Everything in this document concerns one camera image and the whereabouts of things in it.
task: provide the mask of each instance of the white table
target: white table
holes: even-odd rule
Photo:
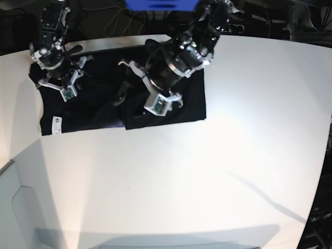
[[[147,38],[80,44],[93,51]],[[205,71],[205,121],[42,139],[30,62],[27,51],[0,57],[3,147],[37,193],[39,229],[62,248],[296,248],[328,138],[331,49],[224,36]]]

